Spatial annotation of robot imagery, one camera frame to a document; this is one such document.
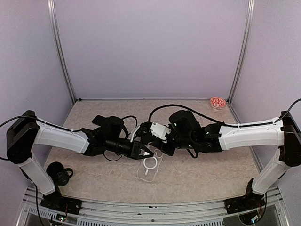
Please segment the clear magsafe phone case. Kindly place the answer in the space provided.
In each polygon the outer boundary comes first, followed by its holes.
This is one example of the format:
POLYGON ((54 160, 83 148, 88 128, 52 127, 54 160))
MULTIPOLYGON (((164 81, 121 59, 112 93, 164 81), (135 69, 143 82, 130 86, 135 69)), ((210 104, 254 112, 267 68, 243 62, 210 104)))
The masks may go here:
POLYGON ((154 156, 145 158, 141 161, 136 171, 136 177, 144 182, 153 182, 155 180, 156 174, 158 173, 162 159, 162 152, 158 149, 155 149, 154 156))

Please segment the black smartphone with teal edge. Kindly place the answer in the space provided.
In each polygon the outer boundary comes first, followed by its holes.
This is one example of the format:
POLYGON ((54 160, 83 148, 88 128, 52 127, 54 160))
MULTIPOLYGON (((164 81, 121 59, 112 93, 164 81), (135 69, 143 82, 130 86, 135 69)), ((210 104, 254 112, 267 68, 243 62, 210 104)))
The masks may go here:
POLYGON ((149 130, 143 130, 140 136, 140 142, 144 145, 147 145, 149 143, 161 141, 160 138, 155 137, 149 130))

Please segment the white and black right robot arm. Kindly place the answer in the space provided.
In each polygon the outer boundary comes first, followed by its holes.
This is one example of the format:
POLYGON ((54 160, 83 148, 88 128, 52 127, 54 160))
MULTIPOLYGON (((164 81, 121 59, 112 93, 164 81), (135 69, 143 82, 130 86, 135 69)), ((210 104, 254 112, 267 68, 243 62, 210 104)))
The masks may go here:
POLYGON ((160 148, 173 155, 176 148, 196 153, 213 153, 245 146, 276 145, 273 158, 250 180, 240 204, 252 208, 270 186, 290 168, 301 164, 301 131, 288 111, 281 116, 253 124, 214 123, 201 127, 190 111, 178 111, 170 117, 171 124, 156 126, 153 135, 161 139, 160 148))

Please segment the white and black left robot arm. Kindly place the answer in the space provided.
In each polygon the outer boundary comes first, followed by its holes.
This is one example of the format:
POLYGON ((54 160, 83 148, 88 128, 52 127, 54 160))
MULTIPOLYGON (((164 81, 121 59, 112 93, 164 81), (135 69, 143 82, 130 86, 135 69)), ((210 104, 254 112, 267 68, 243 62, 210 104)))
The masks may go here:
POLYGON ((34 145, 57 147, 88 157, 103 155, 106 151, 133 160, 151 158, 154 155, 140 141, 129 138, 124 120, 116 116, 98 115, 92 120, 96 129, 79 130, 46 122, 31 110, 6 122, 13 122, 6 133, 7 160, 17 165, 57 210, 66 205, 66 199, 59 194, 54 177, 46 173, 34 156, 34 145))

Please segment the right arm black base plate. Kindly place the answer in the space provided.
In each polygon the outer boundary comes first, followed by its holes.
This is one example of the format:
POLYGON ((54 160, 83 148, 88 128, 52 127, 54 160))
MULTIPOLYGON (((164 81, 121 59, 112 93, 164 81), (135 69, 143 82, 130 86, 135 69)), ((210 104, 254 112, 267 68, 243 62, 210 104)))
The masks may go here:
POLYGON ((262 196, 245 197, 239 196, 235 198, 229 198, 224 201, 227 214, 239 213, 247 210, 256 209, 265 205, 265 200, 262 196))

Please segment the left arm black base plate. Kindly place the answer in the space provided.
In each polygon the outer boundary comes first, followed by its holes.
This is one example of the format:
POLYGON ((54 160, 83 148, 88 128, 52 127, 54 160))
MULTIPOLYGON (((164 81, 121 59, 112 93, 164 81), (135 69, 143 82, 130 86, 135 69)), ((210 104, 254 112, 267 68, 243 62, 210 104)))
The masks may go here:
POLYGON ((82 200, 69 198, 69 197, 46 197, 44 196, 41 200, 41 206, 64 212, 67 214, 79 215, 81 210, 82 200))

